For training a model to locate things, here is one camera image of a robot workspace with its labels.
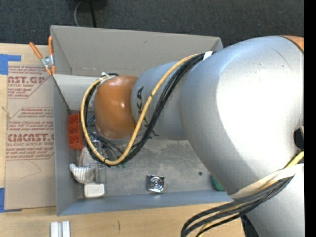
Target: yellow cable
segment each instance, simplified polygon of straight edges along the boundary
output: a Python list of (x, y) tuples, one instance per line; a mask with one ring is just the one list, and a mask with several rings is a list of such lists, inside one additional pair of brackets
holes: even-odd
[(94, 148), (91, 140), (90, 140), (90, 137), (88, 135), (88, 132), (87, 132), (87, 129), (86, 129), (86, 126), (85, 126), (85, 120), (84, 120), (84, 106), (85, 106), (85, 100), (89, 94), (89, 92), (91, 91), (91, 89), (97, 85), (101, 80), (103, 80), (104, 78), (107, 78), (108, 76), (105, 76), (105, 77), (102, 77), (102, 78), (99, 78), (98, 80), (96, 80), (86, 91), (85, 95), (83, 96), (83, 100), (82, 100), (82, 104), (81, 104), (81, 110), (80, 110), (80, 118), (81, 118), (81, 124), (82, 124), (82, 129), (83, 129), (83, 134), (84, 134), (84, 137), (86, 138), (87, 140), (87, 143), (89, 145), (89, 147), (92, 149), (93, 153), (102, 161), (104, 162), (105, 164), (108, 164), (108, 165), (117, 165), (119, 163), (121, 163), (127, 156), (127, 154), (129, 153), (131, 147), (133, 146), (133, 143), (137, 137), (137, 134), (138, 134), (138, 131), (141, 127), (141, 124), (145, 118), (145, 114), (148, 110), (148, 107), (153, 99), (153, 96), (156, 94), (156, 92), (158, 91), (158, 89), (161, 87), (161, 85), (163, 84), (163, 82), (168, 78), (168, 76), (173, 72), (175, 71), (181, 64), (187, 62), (188, 60), (190, 60), (191, 58), (197, 56), (199, 54), (194, 54), (194, 55), (190, 55), (184, 59), (182, 59), (181, 61), (177, 62), (175, 65), (173, 65), (164, 75), (163, 77), (159, 80), (159, 82), (156, 84), (156, 86), (154, 87), (154, 89), (152, 90), (151, 92), (151, 95), (148, 97), (147, 101), (146, 101), (146, 104), (142, 110), (142, 113), (138, 119), (138, 122), (136, 124), (136, 127), (135, 127), (135, 130), (131, 136), (131, 139), (125, 149), (125, 151), (123, 152), (123, 154), (116, 160), (114, 161), (111, 161), (111, 160), (108, 160), (108, 159), (105, 159), (102, 155), (100, 155), (100, 153)]
[(301, 151), (296, 157), (294, 157), (294, 158), (290, 161), (290, 163), (286, 166), (286, 168), (298, 164), (298, 163), (301, 161), (301, 159), (303, 159), (303, 157), (304, 157), (304, 151)]

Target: green object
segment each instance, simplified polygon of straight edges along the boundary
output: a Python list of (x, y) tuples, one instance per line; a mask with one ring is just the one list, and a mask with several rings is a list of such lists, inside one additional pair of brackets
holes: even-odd
[(211, 181), (215, 189), (217, 189), (218, 191), (224, 191), (224, 188), (219, 184), (219, 182), (216, 181), (216, 179), (213, 176), (211, 176)]

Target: orange clip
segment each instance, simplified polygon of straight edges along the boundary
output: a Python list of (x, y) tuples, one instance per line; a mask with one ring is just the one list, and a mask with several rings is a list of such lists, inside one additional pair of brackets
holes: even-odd
[(35, 55), (41, 60), (41, 62), (44, 64), (46, 71), (48, 72), (48, 74), (51, 76), (52, 74), (54, 74), (56, 72), (56, 68), (54, 65), (51, 66), (51, 70), (49, 69), (49, 66), (47, 65), (48, 63), (52, 63), (52, 56), (54, 54), (54, 49), (53, 49), (53, 41), (52, 41), (52, 37), (50, 36), (48, 38), (48, 48), (49, 48), (49, 54), (50, 57), (43, 57), (42, 54), (40, 53), (39, 49), (34, 45), (33, 42), (30, 42), (30, 47), (32, 48), (32, 50), (34, 51)]
[[(54, 46), (53, 46), (52, 36), (49, 36), (48, 38), (48, 48), (49, 48), (49, 54), (54, 55)], [(56, 72), (56, 67), (53, 65), (51, 69), (52, 69), (52, 73), (54, 74)]]

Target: metal object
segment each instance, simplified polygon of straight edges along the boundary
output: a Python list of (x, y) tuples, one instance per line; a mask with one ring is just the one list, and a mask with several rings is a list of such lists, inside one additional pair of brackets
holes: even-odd
[(54, 55), (51, 54), (49, 56), (41, 58), (40, 60), (46, 68), (50, 68), (55, 65), (54, 58), (55, 58)]
[(154, 193), (161, 193), (164, 188), (164, 176), (147, 176), (147, 190)]

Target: white object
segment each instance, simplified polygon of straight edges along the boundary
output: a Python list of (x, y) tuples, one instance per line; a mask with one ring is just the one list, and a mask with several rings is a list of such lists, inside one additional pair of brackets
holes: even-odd
[(95, 179), (95, 167), (77, 167), (73, 163), (69, 165), (74, 178), (81, 184), (91, 183)]
[(70, 222), (51, 222), (50, 237), (70, 237)]
[(88, 183), (83, 188), (84, 196), (86, 198), (99, 198), (105, 193), (104, 184)]

